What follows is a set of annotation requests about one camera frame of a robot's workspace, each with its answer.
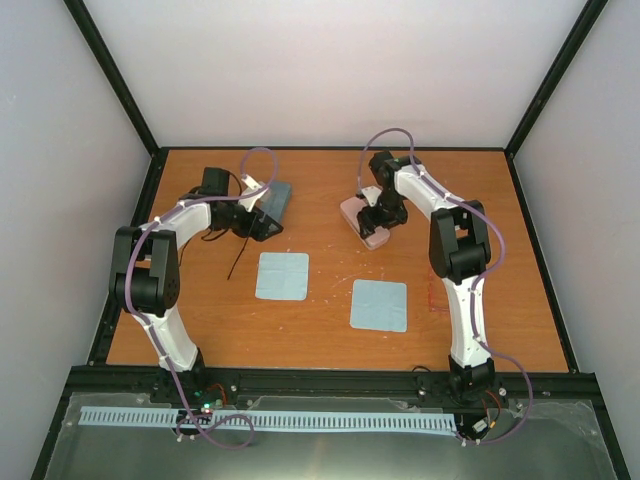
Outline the blue grey glasses case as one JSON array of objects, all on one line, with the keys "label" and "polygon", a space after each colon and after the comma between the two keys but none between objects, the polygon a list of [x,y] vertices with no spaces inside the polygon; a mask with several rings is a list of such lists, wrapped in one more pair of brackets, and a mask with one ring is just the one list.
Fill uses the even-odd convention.
[{"label": "blue grey glasses case", "polygon": [[262,197],[260,209],[274,221],[280,223],[284,217],[293,193],[288,182],[274,181],[268,192]]}]

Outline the pink glasses case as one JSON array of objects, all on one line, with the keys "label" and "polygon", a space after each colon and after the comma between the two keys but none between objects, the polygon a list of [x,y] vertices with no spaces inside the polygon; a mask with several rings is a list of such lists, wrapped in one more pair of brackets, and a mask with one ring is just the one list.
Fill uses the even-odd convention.
[{"label": "pink glasses case", "polygon": [[366,200],[354,196],[344,200],[339,209],[364,246],[369,250],[375,250],[389,241],[390,231],[381,226],[373,226],[367,216],[368,207]]}]

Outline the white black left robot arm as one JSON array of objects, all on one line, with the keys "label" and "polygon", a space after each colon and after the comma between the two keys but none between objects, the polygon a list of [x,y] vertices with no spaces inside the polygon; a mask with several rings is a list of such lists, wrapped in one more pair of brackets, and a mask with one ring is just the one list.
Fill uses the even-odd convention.
[{"label": "white black left robot arm", "polygon": [[172,388],[186,402],[201,400],[208,378],[198,371],[202,354],[187,334],[177,301],[181,249],[200,233],[232,233],[264,242],[283,232],[292,195],[289,183],[258,182],[215,167],[169,212],[139,227],[116,231],[109,294],[142,326],[159,365],[178,372]]}]

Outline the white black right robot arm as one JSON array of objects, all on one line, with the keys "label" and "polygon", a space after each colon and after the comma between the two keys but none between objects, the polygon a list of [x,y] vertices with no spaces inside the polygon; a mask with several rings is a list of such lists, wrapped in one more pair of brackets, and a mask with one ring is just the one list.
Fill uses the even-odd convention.
[{"label": "white black right robot arm", "polygon": [[454,397],[466,400],[495,380],[483,308],[491,260],[484,207],[449,192],[411,155],[378,152],[369,168],[376,184],[360,187],[343,202],[343,215],[371,250],[389,240],[392,228],[407,223],[407,201],[429,221],[429,262],[444,284],[452,325],[449,388]]}]

